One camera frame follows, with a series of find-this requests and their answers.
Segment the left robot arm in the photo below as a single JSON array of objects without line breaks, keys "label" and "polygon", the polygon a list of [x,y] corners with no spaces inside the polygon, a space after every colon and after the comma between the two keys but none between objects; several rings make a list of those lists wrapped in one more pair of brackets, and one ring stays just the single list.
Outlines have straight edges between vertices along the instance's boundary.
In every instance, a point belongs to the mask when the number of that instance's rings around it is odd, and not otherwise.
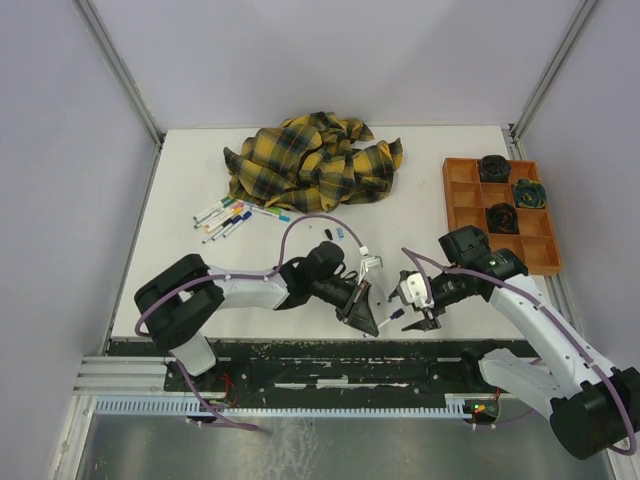
[{"label": "left robot arm", "polygon": [[136,327],[156,348],[169,352],[198,389],[209,390],[221,378],[213,348],[201,333],[219,310],[262,308],[284,311],[317,298],[335,308],[338,320],[363,333],[379,334],[369,304],[371,269],[382,259],[360,248],[360,270],[345,274],[345,254],[323,241],[307,255],[295,257],[272,270],[229,271],[207,265],[198,254],[188,254],[134,295],[141,315]]}]

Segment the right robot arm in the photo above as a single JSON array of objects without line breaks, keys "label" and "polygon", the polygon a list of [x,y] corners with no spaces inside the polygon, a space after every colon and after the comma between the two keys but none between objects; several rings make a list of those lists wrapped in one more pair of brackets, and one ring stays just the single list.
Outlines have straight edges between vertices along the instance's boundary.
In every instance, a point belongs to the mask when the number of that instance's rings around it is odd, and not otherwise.
[{"label": "right robot arm", "polygon": [[424,266],[435,260],[408,248],[414,264],[403,271],[394,296],[423,313],[412,329],[435,327],[447,307],[481,297],[505,316],[540,359],[532,364],[491,341],[464,354],[458,368],[467,389],[487,385],[506,391],[544,417],[559,443],[581,460],[609,449],[633,456],[639,450],[639,372],[617,368],[549,302],[526,265],[507,248],[494,250],[488,236],[468,225],[442,236],[448,260],[439,275]]}]

